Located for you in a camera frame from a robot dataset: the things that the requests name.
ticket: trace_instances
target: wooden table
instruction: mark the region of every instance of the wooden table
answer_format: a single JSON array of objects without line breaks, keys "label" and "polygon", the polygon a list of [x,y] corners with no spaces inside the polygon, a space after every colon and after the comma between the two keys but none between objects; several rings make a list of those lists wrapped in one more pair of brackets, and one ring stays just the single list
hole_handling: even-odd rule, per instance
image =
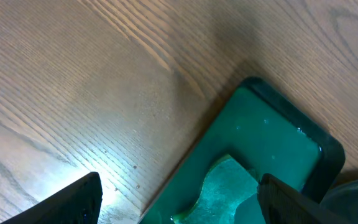
[{"label": "wooden table", "polygon": [[358,0],[0,1],[0,222],[91,170],[138,222],[252,71],[358,178]]}]

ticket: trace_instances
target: teal object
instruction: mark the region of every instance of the teal object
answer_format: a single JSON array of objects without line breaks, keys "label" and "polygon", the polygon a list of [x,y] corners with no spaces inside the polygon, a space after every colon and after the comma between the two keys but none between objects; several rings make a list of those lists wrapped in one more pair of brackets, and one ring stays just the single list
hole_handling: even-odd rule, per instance
[{"label": "teal object", "polygon": [[175,224],[233,224],[237,207],[255,194],[258,182],[231,156],[218,160],[206,174],[195,205],[173,216]]},{"label": "teal object", "polygon": [[[225,154],[230,154],[235,158],[255,180],[260,180],[263,174],[270,173],[291,187],[302,192],[306,190],[308,195],[321,200],[320,198],[343,166],[343,149],[335,139],[331,136],[327,137],[326,133],[270,86],[260,79],[256,79],[256,83],[258,85],[262,83],[264,90],[267,90],[263,93],[268,96],[261,97],[257,95],[258,89],[251,90],[241,85],[187,160],[177,170],[141,223],[173,223],[173,215],[195,204],[209,168]],[[288,116],[284,117],[277,111],[277,108],[272,108],[271,102],[279,106],[284,105],[283,110],[286,115],[301,117],[299,123],[306,125],[293,125],[288,121]],[[331,162],[331,167],[334,167],[331,171],[320,169],[315,172],[314,168],[317,164],[324,167],[320,162],[325,158],[321,157],[319,144],[310,139],[302,127],[312,130],[308,134],[312,133],[317,139],[322,139],[319,142],[329,140],[328,143],[324,142],[327,145],[326,148],[338,147],[337,152],[342,153],[338,161],[332,160],[332,155],[329,157],[336,162],[335,166],[334,162]],[[321,173],[325,172],[329,173],[329,177],[324,180],[325,182],[321,182],[324,187],[318,194],[310,193],[310,190],[316,189],[314,185],[310,185],[308,189],[303,188],[305,183],[310,182],[310,179],[316,182]],[[252,218],[255,220],[253,223],[264,223],[255,197],[250,197],[239,205],[235,223],[246,221],[247,217],[242,214],[247,214],[249,211],[255,211],[252,212],[254,216]]]}]

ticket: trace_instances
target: black plastic piece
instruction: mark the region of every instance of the black plastic piece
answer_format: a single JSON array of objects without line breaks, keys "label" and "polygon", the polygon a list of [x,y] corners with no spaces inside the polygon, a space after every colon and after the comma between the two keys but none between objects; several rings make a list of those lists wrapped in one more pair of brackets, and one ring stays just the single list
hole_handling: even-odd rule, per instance
[{"label": "black plastic piece", "polygon": [[301,191],[303,195],[320,203],[345,163],[345,153],[341,143],[309,119],[309,117],[298,110],[298,108],[261,78],[246,78],[240,86],[254,92],[320,146],[321,159]]},{"label": "black plastic piece", "polygon": [[2,224],[97,224],[101,202],[100,177],[91,172]]},{"label": "black plastic piece", "polygon": [[266,224],[350,224],[271,174],[259,183],[258,202]]}]

